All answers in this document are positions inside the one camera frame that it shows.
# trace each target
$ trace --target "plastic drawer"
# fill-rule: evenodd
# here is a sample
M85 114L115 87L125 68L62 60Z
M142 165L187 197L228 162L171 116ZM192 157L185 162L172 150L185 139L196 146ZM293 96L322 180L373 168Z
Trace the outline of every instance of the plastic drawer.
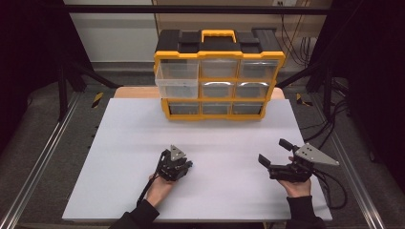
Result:
M232 113L235 115L259 115L262 109L262 102L234 102Z
M155 80L162 98L197 98L199 85L193 79L161 79Z
M228 115L230 111L230 102L203 102L203 115Z
M235 96L242 97L242 98L247 98L247 97L265 98L267 95L268 87L269 87L269 85L266 82L238 83L238 85L236 86Z
M204 59L201 61L202 77L235 77L236 59Z
M169 102L171 115L197 115L199 113L198 102Z
M241 60L239 77L271 80L277 65L278 60Z
M197 60L161 60L156 72L156 79L198 79L199 64Z
M234 84L231 82L203 82L202 97L231 97Z

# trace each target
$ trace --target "white table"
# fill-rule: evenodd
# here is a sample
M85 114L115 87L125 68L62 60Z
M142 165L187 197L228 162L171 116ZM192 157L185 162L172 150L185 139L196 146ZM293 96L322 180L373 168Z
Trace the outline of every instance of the white table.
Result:
M136 207L160 153L171 144L194 162L159 207L157 221L276 221L290 218L286 191L258 162L289 163L280 138L304 144L289 101L271 100L261 121L169 121L158 98L112 98L63 219L106 221ZM331 220L312 177L315 214Z

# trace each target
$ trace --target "metal rail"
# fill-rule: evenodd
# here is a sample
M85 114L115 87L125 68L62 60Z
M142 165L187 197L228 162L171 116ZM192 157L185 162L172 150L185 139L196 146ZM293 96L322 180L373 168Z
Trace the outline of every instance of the metal rail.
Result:
M60 138L62 137L74 111L77 106L77 101L80 98L81 93L74 93L74 96L70 102L70 109L68 110L65 118L59 122L57 122L55 128L53 129L53 133L51 134L50 138L48 139L47 144L45 145L44 149L41 152L38 160L35 162L30 175L26 179L23 187L21 188L18 196L15 198L14 203L11 205L7 214L2 218L0 222L1 229L12 229L17 224L18 220L21 217L30 197L35 190L36 184L38 183L39 179L41 178L42 174L44 173L51 156L59 142Z
M326 121L325 117L322 115L322 102L319 95L314 96L311 94L310 97L318 110L318 113L321 115L321 118L323 121ZM340 166L342 167L343 173L345 174L345 177L352 188L354 196L361 211L363 212L365 220L369 224L369 227L372 229L384 229L385 226L381 216L378 214L378 211L370 198L369 192L367 192L366 187L361 181L360 175L354 169L354 166L352 165L352 162L349 159L348 154L346 153L345 148L343 147L342 142L340 141L336 132L332 133L330 140L336 149L336 156L338 157Z

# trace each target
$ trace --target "black cloth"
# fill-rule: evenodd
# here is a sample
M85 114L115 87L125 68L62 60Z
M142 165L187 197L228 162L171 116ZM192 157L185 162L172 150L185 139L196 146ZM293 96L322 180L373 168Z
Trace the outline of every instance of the black cloth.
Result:
M291 219L286 228L318 229L326 228L324 221L313 212L312 196L302 198L287 198Z
M324 221L313 212L312 196L303 198L287 198L291 219L287 221L287 229L323 229ZM131 213L124 213L110 229L149 229L159 212L147 201L143 200Z
M147 201L143 200L131 213L124 213L110 229L146 229L152 227L152 222L159 212Z

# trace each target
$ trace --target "human hand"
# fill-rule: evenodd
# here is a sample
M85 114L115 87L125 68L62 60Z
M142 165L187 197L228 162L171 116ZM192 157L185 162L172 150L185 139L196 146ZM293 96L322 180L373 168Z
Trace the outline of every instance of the human hand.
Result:
M287 191L289 198L301 198L310 196L310 179L305 182L289 182L286 180L277 180Z
M157 177L148 190L146 200L156 208L169 195L175 184L175 181L167 181L162 177Z

